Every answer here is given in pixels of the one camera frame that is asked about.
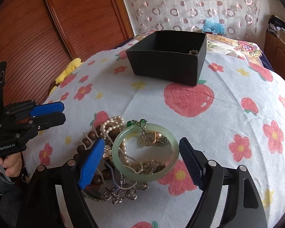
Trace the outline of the left hand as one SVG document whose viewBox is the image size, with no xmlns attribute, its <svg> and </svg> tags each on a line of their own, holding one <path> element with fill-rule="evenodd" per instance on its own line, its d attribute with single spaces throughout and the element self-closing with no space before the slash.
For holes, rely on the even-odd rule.
<svg viewBox="0 0 285 228">
<path fill-rule="evenodd" d="M 22 169 L 21 153 L 9 155 L 4 160 L 0 158 L 0 166 L 6 169 L 6 176 L 12 178 L 18 177 Z"/>
</svg>

